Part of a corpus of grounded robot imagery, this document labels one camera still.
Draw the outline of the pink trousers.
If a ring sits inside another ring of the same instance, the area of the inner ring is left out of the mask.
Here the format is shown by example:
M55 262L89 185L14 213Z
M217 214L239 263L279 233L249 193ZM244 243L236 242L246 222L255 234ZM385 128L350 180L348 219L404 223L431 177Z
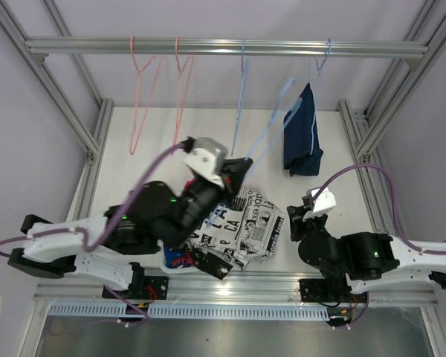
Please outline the pink trousers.
M189 181L187 181L184 185L184 190L187 190L189 188L189 186L195 181L195 179L191 179Z

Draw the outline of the white plastic basket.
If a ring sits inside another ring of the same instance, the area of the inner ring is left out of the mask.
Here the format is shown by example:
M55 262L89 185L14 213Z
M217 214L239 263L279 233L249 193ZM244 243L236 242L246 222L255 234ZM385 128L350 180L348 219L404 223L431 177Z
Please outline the white plastic basket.
M163 245L160 251L160 269L167 274L189 274L196 273L192 257L185 250L171 249Z

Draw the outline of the pink hanger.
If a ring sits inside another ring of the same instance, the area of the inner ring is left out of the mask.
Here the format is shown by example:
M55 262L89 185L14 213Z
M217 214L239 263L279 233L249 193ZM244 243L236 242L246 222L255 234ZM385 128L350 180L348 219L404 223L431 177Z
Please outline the pink hanger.
M183 113L187 102L187 93L190 85L191 76L193 73L194 56L189 55L185 61L180 61L179 57L179 38L175 38L175 61L178 70L178 94L177 106L175 116L175 131L173 136L173 143L178 141L178 135L181 128Z
M129 153L134 155L137 151L146 118L155 96L157 81L161 71L163 58L151 56L143 65L138 62L137 40L132 36L129 41L129 50L137 74L134 109L132 117L132 131L129 144Z

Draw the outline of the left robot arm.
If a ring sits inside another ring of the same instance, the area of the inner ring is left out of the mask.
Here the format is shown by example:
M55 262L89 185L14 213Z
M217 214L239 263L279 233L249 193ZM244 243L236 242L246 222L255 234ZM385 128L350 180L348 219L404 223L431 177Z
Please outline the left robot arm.
M59 224L35 222L26 243L11 251L7 264L34 277L61 279L71 274L98 281L124 297L141 296L144 269L101 255L154 254L160 242L181 248L218 205L237 196L253 161L189 154L184 164L194 179L180 194L162 181L144 182L126 203L99 216Z

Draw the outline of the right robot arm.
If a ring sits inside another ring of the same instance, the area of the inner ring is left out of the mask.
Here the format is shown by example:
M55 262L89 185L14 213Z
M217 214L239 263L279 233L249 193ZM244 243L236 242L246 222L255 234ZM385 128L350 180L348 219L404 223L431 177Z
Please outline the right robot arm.
M324 277L331 300L404 283L435 283L446 290L446 241L405 242L389 234L359 232L333 237L327 215L311 217L307 206L287 208L298 255Z

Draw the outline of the white black print trousers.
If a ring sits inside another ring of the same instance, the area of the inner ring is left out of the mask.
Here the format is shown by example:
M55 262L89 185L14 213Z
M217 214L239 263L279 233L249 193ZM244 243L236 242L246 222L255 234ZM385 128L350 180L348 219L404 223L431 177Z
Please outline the white black print trousers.
M188 245L231 248L248 262L246 268L250 263L265 263L276 255L285 223L283 212L254 185L243 186L209 228L205 227L206 220L186 241L186 250Z

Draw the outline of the navy blue trousers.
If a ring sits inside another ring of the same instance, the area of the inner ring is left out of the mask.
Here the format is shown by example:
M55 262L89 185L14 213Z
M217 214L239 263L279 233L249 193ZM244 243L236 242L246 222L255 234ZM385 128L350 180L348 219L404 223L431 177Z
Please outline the navy blue trousers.
M290 176L318 176L323 150L317 131L314 93L307 83L284 117L283 167Z

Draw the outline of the blue hanger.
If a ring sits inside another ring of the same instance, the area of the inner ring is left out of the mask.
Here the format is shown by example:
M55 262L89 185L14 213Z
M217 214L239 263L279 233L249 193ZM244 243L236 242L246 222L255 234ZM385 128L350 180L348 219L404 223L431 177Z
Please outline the blue hanger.
M238 138L238 134L239 134L239 126L240 126L241 118L242 118L242 110L243 110L244 101L245 101L246 82L247 82L248 72L249 72L249 59L247 59L245 57L245 46L246 46L246 39L243 39L242 40L242 48L241 48L241 81L240 81L240 88L239 88L239 101L238 101L238 106L237 106L235 128L234 128L234 132L233 132L231 155L234 155L235 148L236 148L236 142L237 142L237 138Z
M283 86L281 91L279 92L277 101L276 101L276 105L274 107L274 110L271 113L270 119L269 119L268 123L266 124L265 128L262 130L260 136L256 139L253 146L249 149L247 155L244 157L245 161L248 161L251 158L251 156L256 151L257 146L260 143L262 143L262 141L267 137L267 135L269 133L269 129L276 123L276 121L279 117L280 104L281 104L282 100L284 99L287 90L289 90L289 88L291 86L293 86L295 83L296 83L296 80L293 77L290 78L288 80L288 82ZM275 143L277 142L279 137L283 134L285 128L290 124L290 122L292 121L293 117L295 116L297 110L301 107L302 103L303 103L303 99L298 97L296 99L296 101L294 102L294 104L292 105L292 107L289 109L289 112L291 113L289 115L289 118L287 119L286 122L283 123L281 129L277 133L277 136L275 136L272 139L272 141L262 151L260 157L258 157L258 159L256 159L256 162L252 165L249 172L245 175L245 178L243 179L243 181L248 180L253 175L256 168L260 165L262 159L272 150L273 146L275 145ZM211 214L205 221L206 228L209 228L215 222L217 215L222 212L223 208L224 208L223 204L218 204L216 206L216 208L211 212Z
M316 57L313 57L316 65L316 72L317 72L317 80L316 80L316 88L315 93L313 94L314 98L314 115L311 122L311 149L310 154L312 155L314 153L314 147L315 147L315 129L316 129L316 123L317 123L317 104L318 104L318 97L319 97L319 85L320 85L320 78L323 72L324 65L326 64L327 59L331 55L332 52L332 46L333 46L333 40L331 38L327 41L328 49L324 54L324 58L322 60L319 60Z

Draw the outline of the black white patterned trousers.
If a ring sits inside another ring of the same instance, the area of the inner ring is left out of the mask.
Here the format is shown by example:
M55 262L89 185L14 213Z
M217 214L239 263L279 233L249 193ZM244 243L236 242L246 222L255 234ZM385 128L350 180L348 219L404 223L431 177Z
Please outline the black white patterned trousers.
M235 268L244 271L248 262L234 249L187 246L195 267L219 280Z

